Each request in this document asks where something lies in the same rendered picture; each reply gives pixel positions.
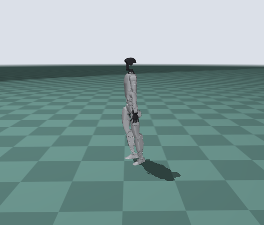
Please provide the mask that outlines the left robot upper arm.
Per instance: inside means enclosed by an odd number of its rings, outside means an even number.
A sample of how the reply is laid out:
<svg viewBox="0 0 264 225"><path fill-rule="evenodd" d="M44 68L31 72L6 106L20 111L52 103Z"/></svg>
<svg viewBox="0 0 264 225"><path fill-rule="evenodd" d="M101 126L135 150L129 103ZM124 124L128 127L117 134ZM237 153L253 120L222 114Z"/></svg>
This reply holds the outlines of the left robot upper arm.
<svg viewBox="0 0 264 225"><path fill-rule="evenodd" d="M132 92L129 94L129 96L132 98L132 93L135 92L137 94L137 86L136 86L137 77L135 75L130 75L129 81L132 89Z"/></svg>

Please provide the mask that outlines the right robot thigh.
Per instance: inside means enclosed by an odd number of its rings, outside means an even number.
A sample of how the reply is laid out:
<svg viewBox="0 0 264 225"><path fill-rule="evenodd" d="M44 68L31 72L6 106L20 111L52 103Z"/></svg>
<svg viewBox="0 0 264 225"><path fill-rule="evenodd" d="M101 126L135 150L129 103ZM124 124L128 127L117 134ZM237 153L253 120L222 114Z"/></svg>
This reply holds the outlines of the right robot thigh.
<svg viewBox="0 0 264 225"><path fill-rule="evenodd" d="M133 133L132 133L132 130L129 129L129 125L130 125L130 116L128 115L130 114L128 111L127 111L127 108L124 107L122 109L122 124L123 124L123 127L124 127L124 130L126 132L126 134L129 136L129 137L133 137Z"/></svg>

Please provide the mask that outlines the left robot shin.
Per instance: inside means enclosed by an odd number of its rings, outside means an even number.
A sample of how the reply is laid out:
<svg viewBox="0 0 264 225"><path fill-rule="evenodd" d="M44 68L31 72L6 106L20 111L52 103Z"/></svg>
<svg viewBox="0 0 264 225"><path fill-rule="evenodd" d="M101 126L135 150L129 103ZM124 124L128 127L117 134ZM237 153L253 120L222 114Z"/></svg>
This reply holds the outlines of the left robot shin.
<svg viewBox="0 0 264 225"><path fill-rule="evenodd" d="M135 146L136 146L136 150L139 156L139 159L143 159L143 146L144 146L144 142L143 142L143 135L139 135L139 139L137 140L137 138L135 138Z"/></svg>

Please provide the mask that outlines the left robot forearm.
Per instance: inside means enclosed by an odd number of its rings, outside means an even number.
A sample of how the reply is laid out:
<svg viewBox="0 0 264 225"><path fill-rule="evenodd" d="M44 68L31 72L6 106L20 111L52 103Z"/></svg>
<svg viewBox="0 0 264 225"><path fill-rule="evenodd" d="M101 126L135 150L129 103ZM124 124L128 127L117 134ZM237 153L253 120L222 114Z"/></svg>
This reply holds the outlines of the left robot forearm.
<svg viewBox="0 0 264 225"><path fill-rule="evenodd" d="M131 99L131 102L132 102L132 109L134 110L134 113L137 113L138 110L137 110L137 95L136 93L132 93L132 99Z"/></svg>

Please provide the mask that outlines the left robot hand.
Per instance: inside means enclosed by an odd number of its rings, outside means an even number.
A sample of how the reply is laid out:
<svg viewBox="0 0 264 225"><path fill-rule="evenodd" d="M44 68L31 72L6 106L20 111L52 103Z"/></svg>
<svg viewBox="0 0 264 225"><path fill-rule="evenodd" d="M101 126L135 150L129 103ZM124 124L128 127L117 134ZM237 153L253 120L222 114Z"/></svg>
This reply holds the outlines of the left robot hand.
<svg viewBox="0 0 264 225"><path fill-rule="evenodd" d="M139 117L138 117L138 113L134 113L134 110L132 110L132 113L133 113L133 116L132 116L132 119L133 119L133 123L137 123L137 121L139 122ZM132 121L132 119L130 121Z"/></svg>

